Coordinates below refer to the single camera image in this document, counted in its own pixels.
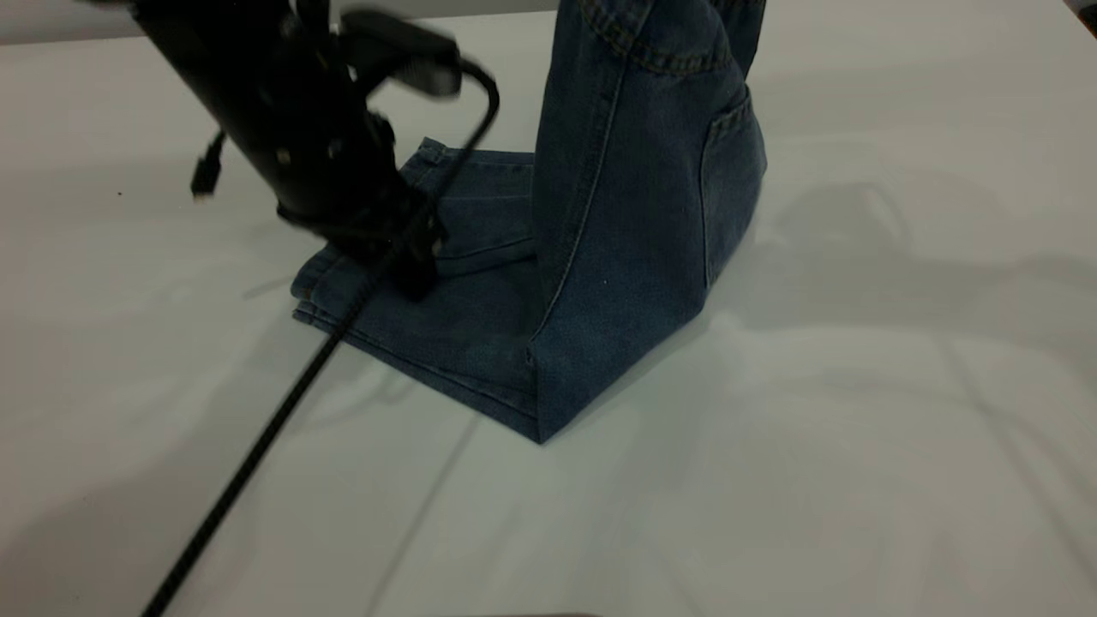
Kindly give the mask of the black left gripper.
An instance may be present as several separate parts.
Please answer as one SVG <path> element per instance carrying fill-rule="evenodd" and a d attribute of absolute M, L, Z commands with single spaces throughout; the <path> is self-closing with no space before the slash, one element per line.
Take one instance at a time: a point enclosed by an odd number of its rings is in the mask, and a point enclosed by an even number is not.
<path fill-rule="evenodd" d="M 219 124 L 278 197 L 278 215 L 354 258 L 403 298 L 436 287 L 446 242 L 436 200 L 404 180 L 394 133 L 349 81 L 219 86 Z"/>

